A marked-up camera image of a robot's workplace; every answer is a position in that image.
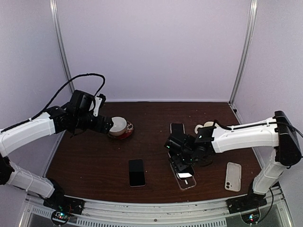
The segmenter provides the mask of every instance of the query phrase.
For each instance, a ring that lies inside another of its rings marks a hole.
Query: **wooden table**
[[[195,166],[196,187],[181,191],[177,185],[164,148],[170,123],[184,123],[186,133],[192,135],[198,123],[214,119],[238,124],[227,103],[106,103],[100,114],[126,118],[134,124],[134,133],[125,140],[93,131],[70,139],[70,133],[65,133],[47,177],[55,179],[67,195],[137,203],[212,200],[247,193],[260,172],[252,149],[239,149],[215,155],[210,166]],[[144,161],[146,186],[131,188],[128,160],[137,158]],[[228,162],[242,165],[240,192],[224,188]]]

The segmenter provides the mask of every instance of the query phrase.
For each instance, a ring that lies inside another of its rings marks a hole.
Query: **clear phone case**
[[[241,189],[241,165],[233,162],[227,163],[225,189],[239,192]]]
[[[196,180],[195,180],[195,178],[193,176],[189,177],[189,178],[185,178],[185,179],[180,179],[180,178],[178,178],[176,176],[176,173],[175,173],[173,167],[171,165],[170,165],[170,167],[171,167],[171,170],[172,170],[172,172],[173,172],[173,174],[174,174],[174,176],[175,176],[175,178],[177,180],[179,188],[182,191],[184,191],[186,189],[189,189],[189,188],[193,188],[193,187],[195,187],[197,185]]]

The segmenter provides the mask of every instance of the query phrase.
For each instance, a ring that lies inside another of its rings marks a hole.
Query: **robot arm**
[[[8,155],[17,148],[44,136],[64,130],[75,134],[76,129],[91,129],[108,133],[113,126],[110,117],[98,115],[105,102],[105,96],[97,97],[83,91],[74,91],[64,108],[54,106],[39,117],[0,133],[0,185],[10,184],[26,191],[34,192],[47,199],[47,203],[57,209],[65,206],[64,190],[52,179],[39,177],[11,162]]]
[[[253,209],[264,203],[266,193],[283,171],[302,158],[296,132],[282,111],[276,111],[273,118],[260,122],[230,127],[197,125],[195,131],[195,137],[172,133],[165,143],[176,174],[184,173],[190,166],[217,153],[257,146],[273,147],[270,161],[251,183],[248,195],[242,200],[228,200],[230,213]]]

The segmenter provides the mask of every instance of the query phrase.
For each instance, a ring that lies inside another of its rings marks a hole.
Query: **cup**
[[[109,130],[112,136],[120,136],[126,131],[127,121],[123,117],[113,117],[113,127]]]

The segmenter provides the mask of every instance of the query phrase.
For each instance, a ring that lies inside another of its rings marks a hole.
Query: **phone screen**
[[[185,133],[184,124],[182,123],[171,123],[170,124],[170,133]]]
[[[142,159],[128,161],[129,185],[131,187],[145,186],[145,174]]]

